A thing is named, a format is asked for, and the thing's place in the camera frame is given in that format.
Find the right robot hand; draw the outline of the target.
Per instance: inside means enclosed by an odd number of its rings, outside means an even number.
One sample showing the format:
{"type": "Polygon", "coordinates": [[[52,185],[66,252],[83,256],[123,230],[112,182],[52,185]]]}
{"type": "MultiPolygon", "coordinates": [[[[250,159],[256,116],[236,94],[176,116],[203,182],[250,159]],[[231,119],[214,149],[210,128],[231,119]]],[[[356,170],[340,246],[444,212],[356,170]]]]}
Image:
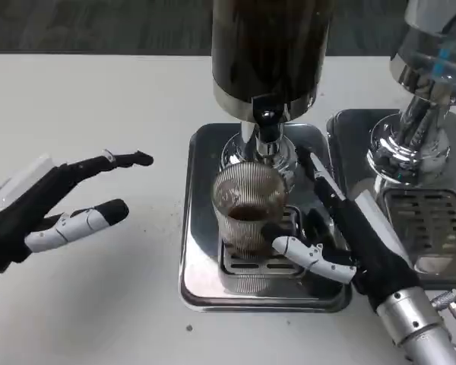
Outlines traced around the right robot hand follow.
{"type": "Polygon", "coordinates": [[[264,239],[278,253],[311,273],[343,284],[355,284],[373,309],[403,290],[420,288],[396,233],[368,192],[350,199],[310,149],[296,148],[298,161],[318,200],[343,236],[348,250],[328,247],[329,232],[316,210],[304,217],[305,238],[291,236],[277,224],[265,224],[264,239]]]}

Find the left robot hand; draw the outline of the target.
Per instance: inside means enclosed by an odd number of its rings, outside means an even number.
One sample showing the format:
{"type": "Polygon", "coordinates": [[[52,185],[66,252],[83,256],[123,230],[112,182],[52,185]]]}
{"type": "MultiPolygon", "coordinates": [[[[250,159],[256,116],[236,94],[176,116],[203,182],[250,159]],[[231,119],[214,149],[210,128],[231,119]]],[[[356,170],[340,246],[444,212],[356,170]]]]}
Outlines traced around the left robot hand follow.
{"type": "Polygon", "coordinates": [[[152,156],[141,151],[102,155],[55,165],[40,158],[0,187],[0,274],[31,254],[56,249],[127,218],[127,204],[117,198],[71,214],[49,212],[79,183],[100,173],[134,165],[149,167],[152,156]]]}

